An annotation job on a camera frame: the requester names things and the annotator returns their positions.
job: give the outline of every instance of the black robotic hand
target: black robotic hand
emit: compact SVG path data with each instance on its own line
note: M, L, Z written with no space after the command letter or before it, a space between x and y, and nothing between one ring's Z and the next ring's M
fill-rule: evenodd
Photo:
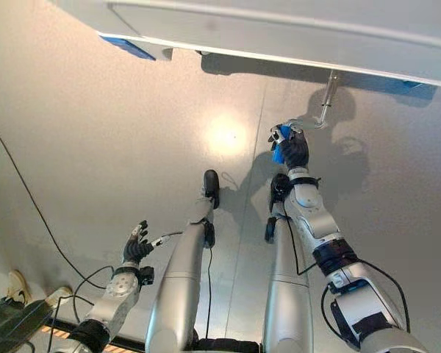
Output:
M143 238L148 234L147 221L140 222L132 231L126 246L124 247L124 262L132 261L139 263L145 256L154 250L154 246Z
M279 149L287 168L306 168L309 162L309 147L303 130L294 130L288 126L277 125L271 129L272 149Z

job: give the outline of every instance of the blue tape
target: blue tape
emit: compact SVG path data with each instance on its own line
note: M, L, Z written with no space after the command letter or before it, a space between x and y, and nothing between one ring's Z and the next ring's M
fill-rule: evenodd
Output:
M135 55L136 57L140 57L141 59L148 59L155 61L155 58L152 57L149 53L143 51L138 46L135 46L131 42L129 42L126 39L123 38L114 38L114 37L107 37L105 35L100 35L101 38L106 40L107 42L110 42L112 45L117 46L128 53Z

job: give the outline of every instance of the gray floor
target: gray floor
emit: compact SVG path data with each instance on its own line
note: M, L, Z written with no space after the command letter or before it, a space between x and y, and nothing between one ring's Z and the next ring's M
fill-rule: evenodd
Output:
M154 238L182 229L203 171L214 168L222 202L210 336L261 341L273 261L263 241L268 186L280 170L270 161L268 131L317 115L326 73L264 70L225 57L205 59L203 68L233 73L207 74L191 51L176 50L172 62L140 60L46 1L0 1L0 133L62 250L86 274L116 265L141 219ZM441 353L441 88L408 91L400 82L346 75L329 127L308 138L310 171L323 178L326 206L360 256L395 275L415 336ZM157 279L175 242L146 261ZM207 260L206 253L201 334ZM79 283L0 146L0 296L13 268L37 298ZM315 351L350 352L319 315L320 272L309 279ZM144 339L157 286L143 291L123 335ZM94 299L99 292L84 287L82 294ZM62 318L73 320L68 307Z

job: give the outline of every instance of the black cable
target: black cable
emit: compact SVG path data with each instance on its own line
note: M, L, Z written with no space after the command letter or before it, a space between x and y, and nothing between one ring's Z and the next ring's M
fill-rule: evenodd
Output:
M286 217L286 221L287 221L287 226L289 227L289 232L291 234L291 241L293 242L294 258L295 258L295 272L297 273L298 276L300 276L300 274L299 274L299 261L297 258L297 251L295 250L293 228L291 227L291 223L289 221L289 216L287 215L286 207L284 206L284 202L282 204L283 204L283 208L284 208L284 216Z
M21 180L21 182L23 183L23 186L24 186L24 188L26 189L26 192L28 193L29 198L31 199L33 205L36 207L37 213L39 214L41 220L42 220L43 223L44 223L44 226L46 227L46 229L47 229L49 235L51 236L52 242L53 242L54 245L56 246L57 251L62 255L62 257L64 258L64 260L67 261L67 263L69 264L69 266L72 267L72 268L75 270L75 272L76 272L81 278L84 279L85 276L82 274L82 272L80 272L79 269L78 269L78 268L77 268L77 267L76 267L76 266L75 266L75 265L74 265L74 264L73 264L73 263L72 263L72 262L71 262L71 261L65 256L65 254L64 254L64 253L62 252L62 250L60 249L59 244L57 244L57 242L56 242L56 240L55 240L55 238L54 238L54 235L52 234L51 228L50 228L49 225L47 224L47 221L45 220L45 218L44 218L44 216L43 216L43 213L41 212L39 206L37 205L37 203L36 203L36 201L35 201L35 198L34 198L33 195L31 194L31 191L29 190L28 185L27 185L26 182L24 181L24 178L23 178L23 176L21 175L21 172L19 171L18 166L17 166L16 163L15 163L15 160L13 159L13 157L12 157L10 151L9 151L8 148L7 148L7 145L5 145L5 142L3 141L3 139L1 138L1 136L0 136L0 143L1 143L1 145L3 146L4 150L6 151L6 153L8 154L8 157L9 157L9 159L11 160L11 162L12 162L12 164L13 164L13 167L15 167L16 173L17 173L18 176L20 177L20 180ZM88 283L90 283L93 287L96 287L96 288L100 288L100 289L105 289L105 288L106 288L106 287L102 287L102 286L100 286L100 285L96 285L95 283L93 283L93 282L91 282L91 281L88 281Z
M24 344L26 344L27 346L29 346L29 348L31 349L31 353L35 353L36 352L36 347L34 344L32 344L31 342L29 342L28 340L24 341Z
M406 299L405 299L405 293L404 290L402 289L402 287L398 284L398 282L392 278L392 276L390 276L386 271L381 270L379 267L377 267L376 265L373 265L372 263L369 263L366 260L362 260L362 259L358 259L359 262L364 263L366 265L368 265L371 268L374 268L376 271L378 271L380 274L383 274L385 277L387 277L388 279L390 279L392 281L392 283L397 287L398 292L400 293L400 296L402 298L402 304L404 306L404 312L405 312L405 325L406 325L406 331L408 333L411 332L410 329L410 314L409 314L409 308L406 304Z
M107 268L111 268L111 275L113 275L115 273L115 269L109 265L109 266L104 266L99 268L98 270L96 270L95 272L93 272L90 276L88 276L87 278L85 278L83 281L80 282L80 284L77 286L76 290L73 292L72 295L72 308L73 308L73 314L75 315L75 319L76 322L78 322L80 324L80 318L79 318L79 314L76 311L76 302L75 302L75 298L77 297L77 293L79 292L79 289L86 283L88 282L88 279L95 276L97 273L99 273L100 271L103 271Z
M343 340L343 337L340 333L337 332L337 330L330 324L330 321L328 320L328 318L326 317L325 314L325 307L324 307L324 303L325 303L325 296L327 294L327 292L329 291L329 286L327 285L325 287L325 289L323 290L322 293L322 299L320 300L320 309L322 310L322 316L323 316L323 320L325 321L325 323L327 324L327 326L329 327L329 329L340 339Z
M306 272L308 272L308 270L314 268L316 265L317 265L317 263L313 263L313 264L311 264L309 267L307 267L305 270L299 272L297 275L298 275L298 276L302 276L303 274L305 274Z
M50 331L49 341L48 341L48 345L47 345L47 353L49 353L49 352L51 351L52 337L53 337L53 335L54 335L54 326L55 326L55 324L56 324L57 314L59 313L60 301L61 301L62 299L69 299L69 298L72 298L72 297L74 297L74 296L75 296L75 294L74 294L74 295L71 295L71 296L60 296L60 297L59 297L59 300L57 301L56 312L55 312L55 314L54 314L54 317L52 318L51 331ZM81 296L75 296L75 297L78 298L78 299L83 300L84 302L87 302L88 304L93 305L92 302L90 302L89 300L87 300L87 299L85 299L85 298L83 298L83 297L81 297Z
M209 305L207 307L207 323L206 323L206 339L209 333L209 321L211 319L211 301L212 301L212 289L211 289L211 263L212 263L212 248L209 248L211 257L209 258L209 265L207 266L207 278L209 279Z

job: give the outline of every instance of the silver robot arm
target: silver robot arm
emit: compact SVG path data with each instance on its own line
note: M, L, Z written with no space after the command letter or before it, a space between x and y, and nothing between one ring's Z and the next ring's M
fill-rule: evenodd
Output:
M304 132L275 126L270 142L280 149L289 177L287 185L283 185L287 190L284 199L276 201L284 202L287 217L292 219L305 249L312 252L327 279L322 305L328 290L335 296L331 312L340 333L331 325L330 328L351 348L364 353L397 348L426 353L409 334L408 318L405 325L397 307L370 272L371 264L358 258L323 206L318 180L307 169L309 150Z
M100 353L118 334L127 314L137 303L142 286L154 281L154 269L139 268L140 261L167 240L161 237L147 243L143 240L146 228L145 221L134 228L124 247L123 263L115 270L104 295L68 338L52 350L53 353Z

